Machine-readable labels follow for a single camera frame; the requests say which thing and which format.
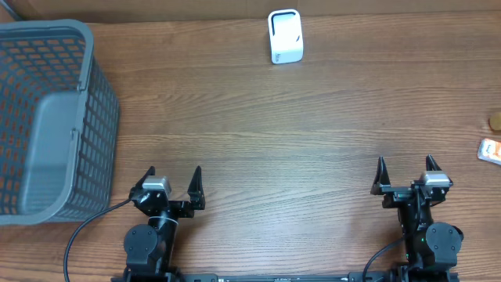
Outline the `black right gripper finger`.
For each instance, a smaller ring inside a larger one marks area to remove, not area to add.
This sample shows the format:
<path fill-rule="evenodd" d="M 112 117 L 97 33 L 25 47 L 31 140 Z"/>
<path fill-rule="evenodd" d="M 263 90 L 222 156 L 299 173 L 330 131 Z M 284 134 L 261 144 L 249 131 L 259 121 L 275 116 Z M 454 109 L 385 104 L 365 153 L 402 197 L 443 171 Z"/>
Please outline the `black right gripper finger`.
<path fill-rule="evenodd" d="M 387 173 L 387 166 L 384 157 L 380 156 L 377 164 L 377 173 L 373 181 L 370 193 L 372 195 L 383 195 L 391 187 L 391 181 Z"/>
<path fill-rule="evenodd" d="M 426 171 L 443 171 L 431 154 L 426 156 Z"/>

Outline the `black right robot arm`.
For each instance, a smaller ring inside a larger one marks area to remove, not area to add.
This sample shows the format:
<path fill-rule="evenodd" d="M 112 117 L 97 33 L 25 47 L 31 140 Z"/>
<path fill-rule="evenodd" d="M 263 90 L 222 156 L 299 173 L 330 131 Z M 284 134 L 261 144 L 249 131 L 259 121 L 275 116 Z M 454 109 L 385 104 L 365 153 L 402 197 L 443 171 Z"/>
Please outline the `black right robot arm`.
<path fill-rule="evenodd" d="M 369 267 L 386 251 L 405 245 L 406 261 L 394 264 L 381 281 L 458 281 L 450 269 L 457 265 L 457 255 L 464 235 L 461 229 L 445 222 L 435 222 L 431 209 L 446 200 L 453 181 L 431 155 L 426 170 L 409 186 L 392 186 L 387 166 L 378 159 L 370 193 L 382 196 L 383 208 L 398 210 L 402 237 L 380 249 L 364 266 L 362 280 L 369 277 Z"/>

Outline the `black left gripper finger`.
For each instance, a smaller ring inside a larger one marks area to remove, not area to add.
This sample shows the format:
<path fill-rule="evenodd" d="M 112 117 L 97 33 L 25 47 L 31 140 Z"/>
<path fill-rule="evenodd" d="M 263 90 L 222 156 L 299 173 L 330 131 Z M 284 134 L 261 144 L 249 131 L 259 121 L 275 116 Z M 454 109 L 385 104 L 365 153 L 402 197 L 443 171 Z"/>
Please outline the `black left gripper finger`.
<path fill-rule="evenodd" d="M 150 166 L 149 169 L 144 174 L 144 176 L 130 189 L 130 192 L 128 195 L 129 200 L 131 200 L 134 197 L 135 193 L 137 193 L 138 191 L 140 191 L 142 189 L 143 183 L 151 175 L 155 175 L 155 167 L 154 166 Z"/>
<path fill-rule="evenodd" d="M 190 203 L 193 207 L 193 210 L 205 209 L 206 201 L 202 185 L 202 169 L 200 166 L 197 166 L 195 172 L 193 173 L 193 177 L 189 184 L 187 193 L 189 195 Z"/>

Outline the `Kleenex tissue pack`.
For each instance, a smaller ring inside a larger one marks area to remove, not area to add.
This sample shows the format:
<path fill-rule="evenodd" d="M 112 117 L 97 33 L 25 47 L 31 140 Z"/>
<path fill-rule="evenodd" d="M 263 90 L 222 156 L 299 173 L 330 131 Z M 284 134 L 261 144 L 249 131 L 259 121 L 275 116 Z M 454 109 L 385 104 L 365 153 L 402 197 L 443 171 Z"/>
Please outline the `Kleenex tissue pack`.
<path fill-rule="evenodd" d="M 501 142 L 483 139 L 478 148 L 478 159 L 501 165 Z"/>

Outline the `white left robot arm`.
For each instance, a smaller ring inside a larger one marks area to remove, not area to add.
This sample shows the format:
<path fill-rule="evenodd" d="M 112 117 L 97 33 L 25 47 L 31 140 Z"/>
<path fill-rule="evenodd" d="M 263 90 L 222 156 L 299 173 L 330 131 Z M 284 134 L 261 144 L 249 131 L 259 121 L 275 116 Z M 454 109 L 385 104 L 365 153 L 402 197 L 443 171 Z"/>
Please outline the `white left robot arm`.
<path fill-rule="evenodd" d="M 156 175 L 155 167 L 131 188 L 129 199 L 148 217 L 148 223 L 133 226 L 124 237 L 126 281 L 184 281 L 171 257 L 179 220 L 205 209 L 201 167 L 193 173 L 187 201 L 172 200 L 170 194 L 168 178 Z"/>

